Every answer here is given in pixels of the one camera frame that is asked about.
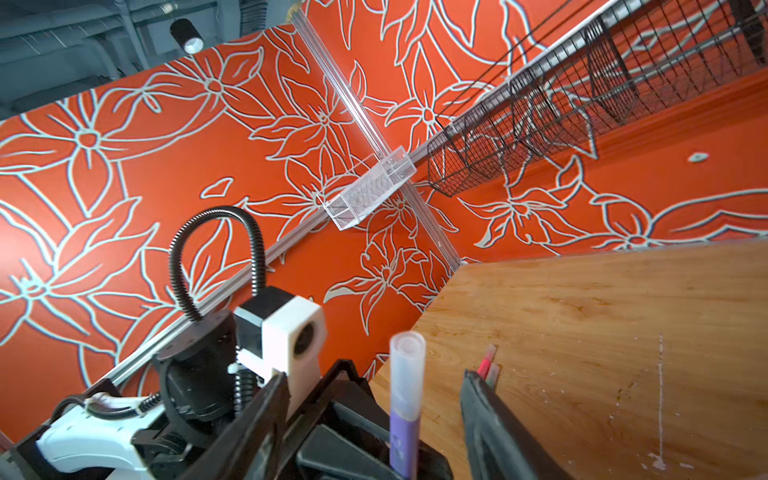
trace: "black flexible gooseneck tube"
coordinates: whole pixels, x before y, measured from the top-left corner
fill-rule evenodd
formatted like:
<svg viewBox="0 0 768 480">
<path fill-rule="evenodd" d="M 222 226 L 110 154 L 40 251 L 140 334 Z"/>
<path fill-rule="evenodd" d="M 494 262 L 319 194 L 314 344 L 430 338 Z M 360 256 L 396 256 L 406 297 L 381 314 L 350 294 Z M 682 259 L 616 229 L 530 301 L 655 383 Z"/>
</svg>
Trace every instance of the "black flexible gooseneck tube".
<svg viewBox="0 0 768 480">
<path fill-rule="evenodd" d="M 252 216 L 242 208 L 224 206 L 213 207 L 203 210 L 194 217 L 190 218 L 176 233 L 173 241 L 170 242 L 170 258 L 168 260 L 168 269 L 170 271 L 170 285 L 174 289 L 176 300 L 181 309 L 193 322 L 199 322 L 203 319 L 200 311 L 190 297 L 187 286 L 184 284 L 184 274 L 181 269 L 181 252 L 187 238 L 200 225 L 216 218 L 234 218 L 245 225 L 250 238 L 250 275 L 251 290 L 254 296 L 259 290 L 266 286 L 266 261 L 264 258 L 264 241 L 261 238 L 259 224 Z"/>
</svg>

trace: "white plastic part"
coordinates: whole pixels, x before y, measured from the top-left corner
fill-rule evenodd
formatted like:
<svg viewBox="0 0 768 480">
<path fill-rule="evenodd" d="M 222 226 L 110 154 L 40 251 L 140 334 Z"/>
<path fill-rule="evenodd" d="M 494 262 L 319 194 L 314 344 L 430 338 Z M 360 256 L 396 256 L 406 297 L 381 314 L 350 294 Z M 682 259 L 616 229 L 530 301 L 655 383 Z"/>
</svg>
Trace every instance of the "white plastic part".
<svg viewBox="0 0 768 480">
<path fill-rule="evenodd" d="M 132 407 L 142 398 L 111 398 L 110 407 Z M 72 407 L 36 442 L 48 463 L 60 472 L 72 473 L 87 467 L 115 468 L 110 480 L 154 480 L 131 438 L 147 429 L 165 411 L 155 406 L 143 417 L 121 420 L 97 419 L 80 406 Z"/>
<path fill-rule="evenodd" d="M 426 358 L 427 342 L 420 333 L 401 332 L 389 341 L 390 405 L 408 422 L 421 415 Z"/>
<path fill-rule="evenodd" d="M 299 334 L 312 324 L 313 337 L 300 355 L 294 355 Z M 246 349 L 237 353 L 237 361 L 252 370 L 265 382 L 278 372 L 288 376 L 290 417 L 320 381 L 317 356 L 328 336 L 323 308 L 306 298 L 295 296 L 261 324 L 262 358 Z"/>
<path fill-rule="evenodd" d="M 323 206 L 339 230 L 354 227 L 415 173 L 410 157 L 398 147 Z"/>
</svg>

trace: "black cable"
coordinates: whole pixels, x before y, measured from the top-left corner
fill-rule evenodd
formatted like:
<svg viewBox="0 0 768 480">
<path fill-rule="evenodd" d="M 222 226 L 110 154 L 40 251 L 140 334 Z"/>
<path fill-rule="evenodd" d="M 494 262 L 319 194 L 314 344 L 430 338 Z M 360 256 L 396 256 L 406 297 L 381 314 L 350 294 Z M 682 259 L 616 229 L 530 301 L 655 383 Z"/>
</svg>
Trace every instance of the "black cable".
<svg viewBox="0 0 768 480">
<path fill-rule="evenodd" d="M 243 409 L 253 399 L 256 374 L 248 369 L 240 369 L 235 374 L 235 416 L 239 417 Z"/>
<path fill-rule="evenodd" d="M 137 407 L 142 413 L 149 412 L 161 402 L 160 393 L 156 392 L 142 400 Z M 138 415 L 133 407 L 120 407 L 118 409 L 103 405 L 99 402 L 86 403 L 83 395 L 70 395 L 61 400 L 51 414 L 51 423 L 59 420 L 69 405 L 78 405 L 85 409 L 89 415 L 103 420 L 129 419 Z"/>
<path fill-rule="evenodd" d="M 85 406 L 85 411 L 88 412 L 88 414 L 103 420 L 122 420 L 137 416 L 139 414 L 137 409 L 141 413 L 149 412 L 155 406 L 159 405 L 161 401 L 162 398 L 160 397 L 160 392 L 156 392 L 142 400 L 136 409 L 133 407 L 113 409 L 98 402 L 91 402 Z"/>
<path fill-rule="evenodd" d="M 79 405 L 81 407 L 85 407 L 85 397 L 82 395 L 70 395 L 61 400 L 58 405 L 56 405 L 56 408 L 53 409 L 53 413 L 51 414 L 51 423 L 59 420 L 61 416 L 64 415 L 64 411 L 68 405 Z"/>
<path fill-rule="evenodd" d="M 251 256 L 251 290 L 254 296 L 259 290 L 266 286 L 266 261 L 264 258 L 264 241 L 261 238 L 259 224 L 252 216 L 242 208 L 223 206 L 213 207 L 203 210 L 194 217 L 190 218 L 176 233 L 174 239 L 170 242 L 170 258 L 168 259 L 168 269 L 170 271 L 170 284 L 174 289 L 174 295 L 179 306 L 193 322 L 199 322 L 203 319 L 200 311 L 195 306 L 187 286 L 184 283 L 184 273 L 181 267 L 181 252 L 187 238 L 200 225 L 210 220 L 222 217 L 229 217 L 239 220 L 248 232 L 250 238 L 250 256 Z"/>
</svg>

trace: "white scuff mark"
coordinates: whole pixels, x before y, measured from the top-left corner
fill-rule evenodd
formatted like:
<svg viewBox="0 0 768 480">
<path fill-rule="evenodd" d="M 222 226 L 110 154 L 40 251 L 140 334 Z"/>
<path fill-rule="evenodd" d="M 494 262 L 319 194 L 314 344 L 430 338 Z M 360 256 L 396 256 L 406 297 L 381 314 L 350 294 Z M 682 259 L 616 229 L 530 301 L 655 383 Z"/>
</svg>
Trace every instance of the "white scuff mark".
<svg viewBox="0 0 768 480">
<path fill-rule="evenodd" d="M 56 40 L 58 40 L 58 42 L 61 44 L 62 47 L 67 48 L 67 45 L 63 41 L 61 41 L 61 39 L 54 33 L 53 30 L 48 30 L 48 31 L 51 32 L 51 35 L 53 35 L 54 38 L 56 38 Z"/>
<path fill-rule="evenodd" d="M 664 423 L 662 412 L 664 409 L 664 336 L 659 333 L 659 454 L 649 453 L 648 456 L 655 458 L 653 465 L 661 471 L 667 469 L 664 464 Z"/>
<path fill-rule="evenodd" d="M 705 161 L 707 158 L 709 158 L 709 154 L 705 154 L 704 152 L 696 152 L 695 154 L 692 154 L 690 157 L 688 157 L 688 161 L 692 164 L 698 164 L 699 162 Z"/>
<path fill-rule="evenodd" d="M 40 52 L 38 51 L 38 49 L 37 49 L 37 48 L 35 48 L 35 47 L 33 47 L 33 46 L 32 46 L 32 44 L 31 44 L 31 43 L 29 43 L 29 41 L 28 41 L 26 38 L 22 37 L 22 40 L 23 40 L 23 41 L 24 41 L 24 43 L 25 43 L 25 44 L 27 44 L 27 45 L 29 46 L 29 48 L 31 48 L 31 49 L 32 49 L 32 50 L 33 50 L 33 51 L 34 51 L 36 54 L 40 55 Z"/>
</svg>

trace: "pink marker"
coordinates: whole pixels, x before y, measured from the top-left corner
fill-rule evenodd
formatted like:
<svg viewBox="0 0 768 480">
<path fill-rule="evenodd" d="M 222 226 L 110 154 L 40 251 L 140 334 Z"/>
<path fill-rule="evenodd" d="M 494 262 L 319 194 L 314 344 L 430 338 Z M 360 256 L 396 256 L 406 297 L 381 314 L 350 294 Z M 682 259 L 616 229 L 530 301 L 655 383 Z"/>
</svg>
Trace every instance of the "pink marker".
<svg viewBox="0 0 768 480">
<path fill-rule="evenodd" d="M 480 368 L 478 368 L 478 375 L 480 375 L 484 380 L 485 377 L 488 376 L 488 369 L 491 368 L 491 362 L 493 362 L 493 356 L 495 354 L 496 345 L 488 345 L 488 348 L 485 350 L 485 356 L 480 363 Z"/>
</svg>

